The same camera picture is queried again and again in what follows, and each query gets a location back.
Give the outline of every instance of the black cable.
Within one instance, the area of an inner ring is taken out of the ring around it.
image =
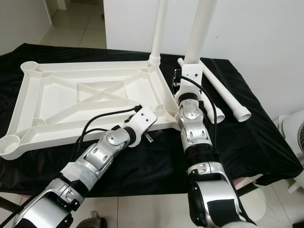
[[[214,103],[213,103],[213,100],[212,100],[212,98],[210,97],[210,95],[207,93],[207,91],[206,91],[201,85],[199,85],[198,83],[196,83],[195,81],[193,81],[193,80],[191,80],[191,79],[189,79],[189,78],[187,78],[187,77],[180,76],[180,78],[181,78],[181,79],[184,79],[184,80],[186,80],[186,81],[188,81],[188,82],[191,82],[192,84],[194,84],[197,88],[199,88],[201,91],[203,91],[203,92],[205,93],[206,97],[210,100],[210,103],[211,103],[211,106],[212,106],[212,109],[213,109],[213,113],[214,113],[213,149],[216,151],[217,113],[216,113],[216,109],[215,109],[215,105],[214,105]],[[237,192],[237,190],[236,190],[236,188],[235,188],[235,186],[234,186],[234,183],[233,183],[233,181],[232,181],[230,175],[227,175],[227,177],[228,177],[228,180],[229,180],[229,182],[230,182],[230,184],[231,184],[231,186],[232,186],[234,192],[236,193],[236,196],[237,196],[237,199],[238,199],[238,204],[239,204],[239,207],[240,207],[240,209],[241,209],[241,211],[242,211],[242,216],[247,220],[247,222],[250,222],[250,223],[256,225],[256,224],[254,223],[254,221],[252,221],[252,220],[249,218],[249,216],[247,215],[247,213],[246,213],[246,211],[245,211],[245,209],[244,209],[244,207],[243,207],[243,204],[242,204],[242,202],[241,202],[241,200],[240,200],[240,198],[239,198],[239,196],[238,196],[238,194],[237,194],[238,192]]]
[[[217,150],[217,144],[216,144],[216,141],[217,141],[217,110],[215,109],[213,100],[212,100],[211,96],[207,93],[207,91],[200,84],[198,84],[195,81],[193,81],[187,77],[184,77],[184,76],[180,76],[180,78],[194,84],[197,88],[199,88],[201,91],[203,91],[204,94],[206,95],[206,97],[210,100],[210,103],[211,103],[211,106],[213,109],[213,114],[214,114],[214,132],[213,132],[213,143],[212,144],[213,144],[213,149],[216,151]]]
[[[90,119],[86,123],[86,125],[85,125],[85,127],[84,127],[84,129],[82,131],[82,134],[80,136],[80,140],[79,140],[79,144],[78,144],[78,149],[77,149],[77,154],[79,154],[79,152],[80,152],[80,147],[81,147],[81,144],[82,144],[82,142],[84,140],[84,136],[85,136],[86,130],[87,130],[88,126],[91,124],[91,122],[93,122],[95,119],[98,119],[98,118],[103,117],[103,116],[114,115],[114,114],[119,114],[119,113],[127,113],[127,112],[134,111],[135,109],[136,109],[136,107],[130,108],[130,109],[127,109],[127,110],[121,110],[121,111],[116,111],[116,112],[111,112],[111,113],[105,113],[105,114],[97,115],[97,116],[93,117],[92,119]]]
[[[94,128],[94,129],[91,129],[91,130],[89,130],[89,131],[87,131],[86,133],[85,133],[85,135],[86,134],[89,134],[89,133],[91,133],[91,132],[94,132],[94,131],[101,131],[101,132],[106,132],[106,131],[108,131],[107,129],[103,129],[103,128]],[[81,138],[81,136],[79,136],[79,138],[76,140],[76,142],[74,143],[74,146],[73,146],[73,154],[75,153],[75,150],[76,150],[76,147],[77,147],[77,145],[78,145],[78,143],[79,143],[79,141],[80,141],[80,138]]]

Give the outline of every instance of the black tablecloth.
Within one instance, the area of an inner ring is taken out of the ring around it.
[[[0,137],[6,134],[14,110],[23,79],[20,69],[23,62],[138,61],[148,57],[149,53],[132,51],[21,45],[0,57]],[[177,63],[179,57],[161,56],[160,68],[169,86],[174,69],[180,68]],[[303,170],[301,164],[240,73],[228,60],[201,60],[252,113],[249,120],[238,123],[226,103],[203,77],[206,90],[226,115],[218,125],[217,139],[226,171],[233,179],[264,174],[257,180],[260,185],[297,176]],[[136,148],[121,152],[89,196],[185,193],[188,180],[180,133],[165,129],[151,132],[151,136],[153,143],[143,138]],[[83,149],[92,143],[85,142]],[[34,193],[78,156],[72,153],[72,147],[70,144],[29,151],[12,161],[0,158],[0,191]]]

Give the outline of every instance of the white plastic tube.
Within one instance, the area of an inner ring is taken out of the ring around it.
[[[216,0],[199,0],[186,50],[185,64],[199,63],[200,52],[209,30],[216,2]]]
[[[224,101],[228,104],[229,108],[232,110],[234,117],[239,122],[246,121],[251,117],[251,113],[249,110],[242,106],[240,102],[226,89],[226,87],[221,84],[221,82],[214,76],[214,74],[206,67],[206,65],[199,61],[200,64],[203,65],[203,73],[206,78],[211,82],[214,88],[217,90],[219,95],[224,99]]]
[[[161,63],[162,35],[165,28],[168,2],[168,0],[158,1],[152,51],[149,56],[149,64],[153,66]]]
[[[211,123],[214,124],[214,113],[212,109],[212,105],[210,100],[207,98],[207,96],[204,94],[204,92],[201,92],[200,100],[204,102],[204,108],[207,112],[207,117],[211,121]],[[217,123],[222,122],[225,119],[225,115],[218,107],[215,106],[215,110],[217,112]]]

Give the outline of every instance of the white fan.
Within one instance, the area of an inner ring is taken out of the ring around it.
[[[281,115],[274,123],[304,166],[304,109],[292,115]],[[296,182],[289,187],[289,193],[293,193],[299,187],[304,188],[304,171],[294,180]]]

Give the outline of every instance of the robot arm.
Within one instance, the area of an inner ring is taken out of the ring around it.
[[[181,75],[201,84],[199,64],[182,66]],[[197,226],[207,228],[256,227],[240,218],[239,201],[203,123],[198,97],[200,90],[181,79],[175,95],[180,110],[177,121],[188,164],[190,217]]]
[[[127,123],[102,134],[75,162],[68,163],[61,175],[35,197],[15,219],[16,228],[67,228],[76,211],[112,164],[114,157],[127,146],[139,144],[142,134],[157,120],[148,107],[141,108]]]

